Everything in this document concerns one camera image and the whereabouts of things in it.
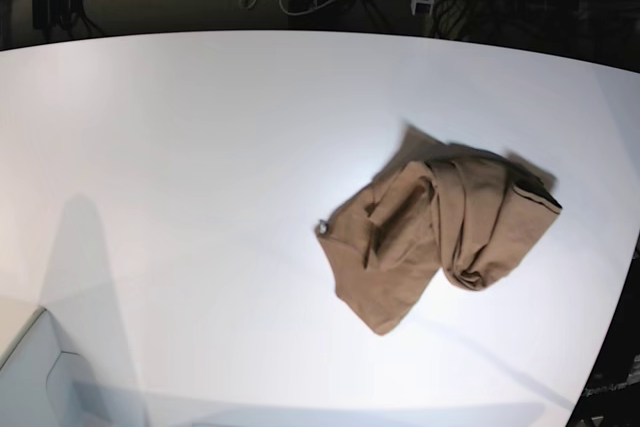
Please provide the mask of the brown t-shirt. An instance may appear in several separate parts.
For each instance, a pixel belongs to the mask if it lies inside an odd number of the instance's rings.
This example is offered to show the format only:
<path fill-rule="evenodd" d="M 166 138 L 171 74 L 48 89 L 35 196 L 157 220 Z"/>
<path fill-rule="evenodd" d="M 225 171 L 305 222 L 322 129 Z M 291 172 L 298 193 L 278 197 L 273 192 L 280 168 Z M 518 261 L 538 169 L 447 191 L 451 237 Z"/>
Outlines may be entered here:
<path fill-rule="evenodd" d="M 377 335 L 437 272 L 481 291 L 509 275 L 562 212 L 514 157 L 444 143 L 413 125 L 389 162 L 315 228 L 335 292 Z"/>

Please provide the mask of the white box at table corner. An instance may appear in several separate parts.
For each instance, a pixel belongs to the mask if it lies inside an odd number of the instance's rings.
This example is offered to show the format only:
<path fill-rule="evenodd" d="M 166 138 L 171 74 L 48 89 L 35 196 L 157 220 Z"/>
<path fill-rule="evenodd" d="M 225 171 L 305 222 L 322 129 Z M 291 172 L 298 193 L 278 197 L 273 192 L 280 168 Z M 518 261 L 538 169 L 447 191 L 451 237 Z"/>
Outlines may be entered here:
<path fill-rule="evenodd" d="M 86 359 L 61 347 L 50 313 L 39 309 L 1 356 L 3 426 L 94 426 L 84 399 Z"/>

